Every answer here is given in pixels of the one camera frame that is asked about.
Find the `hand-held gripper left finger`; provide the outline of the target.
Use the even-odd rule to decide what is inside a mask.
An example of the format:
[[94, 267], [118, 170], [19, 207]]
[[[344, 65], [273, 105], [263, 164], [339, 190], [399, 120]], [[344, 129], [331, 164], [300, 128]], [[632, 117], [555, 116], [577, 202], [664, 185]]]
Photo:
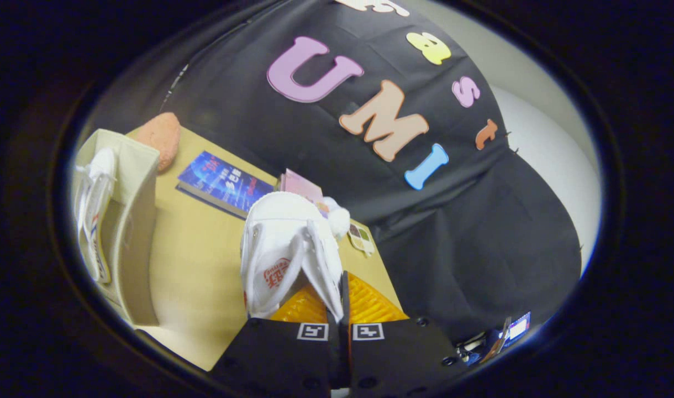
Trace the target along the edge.
[[249, 318], [210, 370], [242, 396], [330, 396], [344, 387], [344, 325]]

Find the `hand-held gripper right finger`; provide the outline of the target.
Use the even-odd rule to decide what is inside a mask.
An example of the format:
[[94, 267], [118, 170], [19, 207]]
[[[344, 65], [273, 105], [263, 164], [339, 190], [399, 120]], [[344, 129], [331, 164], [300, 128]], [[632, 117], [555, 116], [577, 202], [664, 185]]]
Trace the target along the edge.
[[427, 317], [389, 322], [362, 322], [362, 298], [352, 300], [350, 282], [342, 276], [342, 326], [347, 330], [347, 365], [351, 396], [441, 396], [464, 378], [467, 365]]

